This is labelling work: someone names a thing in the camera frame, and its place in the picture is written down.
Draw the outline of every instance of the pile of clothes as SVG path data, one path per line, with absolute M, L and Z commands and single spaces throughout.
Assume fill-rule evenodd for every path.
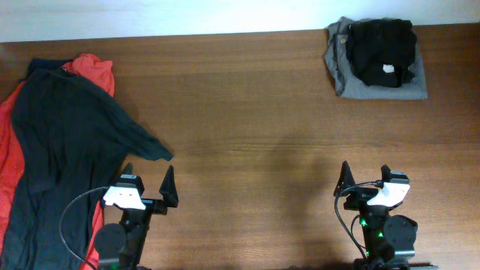
M 113 99 L 112 64 L 91 54 L 34 59 L 0 105 L 2 269 L 89 269 L 60 240 L 67 204 L 111 185 L 128 154 L 173 157 Z M 104 222 L 100 199 L 93 193 L 73 205 L 63 223 L 67 243 L 94 266 L 92 239 Z
M 328 27 L 328 33 L 325 62 L 342 98 L 428 97 L 422 56 L 410 21 L 354 22 L 342 17 Z

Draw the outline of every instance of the folded gray fabric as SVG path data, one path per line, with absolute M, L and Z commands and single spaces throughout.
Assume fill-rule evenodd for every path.
M 328 26 L 328 50 L 325 63 L 330 74 L 335 78 L 335 91 L 341 98 L 355 99 L 397 99 L 419 100 L 428 98 L 425 71 L 419 46 L 415 45 L 415 62 L 409 70 L 415 78 L 398 88 L 389 88 L 378 85 L 365 85 L 352 72 L 352 66 L 347 59 L 348 27 L 355 21 L 341 17 L 338 22 Z

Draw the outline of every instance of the white plastic part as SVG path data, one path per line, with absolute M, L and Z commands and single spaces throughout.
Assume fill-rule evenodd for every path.
M 368 200 L 369 206 L 387 206 L 392 207 L 401 203 L 410 189 L 409 184 L 383 183 L 383 188 L 379 193 Z
M 145 205 L 140 199 L 138 190 L 133 187 L 110 187 L 103 195 L 105 204 L 113 206 L 114 204 L 122 209 L 145 210 Z

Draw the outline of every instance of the folded black clothing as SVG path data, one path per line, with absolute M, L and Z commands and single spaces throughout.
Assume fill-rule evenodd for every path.
M 59 219 L 80 194 L 111 184 L 127 154 L 173 155 L 102 88 L 65 69 L 36 70 L 16 100 L 13 129 L 25 157 L 1 254 L 2 269 L 78 269 L 59 237 Z M 101 193 L 72 206 L 64 237 L 81 256 Z
M 417 42 L 410 21 L 374 19 L 356 22 L 350 25 L 348 35 L 346 56 L 353 66 L 353 73 L 366 85 L 399 87 L 415 76 L 408 70 L 415 61 Z M 383 65 L 394 66 L 394 71 L 384 71 Z

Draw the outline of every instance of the white wall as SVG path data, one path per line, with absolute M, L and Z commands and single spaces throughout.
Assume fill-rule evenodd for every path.
M 0 0 L 0 42 L 323 29 L 341 16 L 475 23 L 480 0 Z

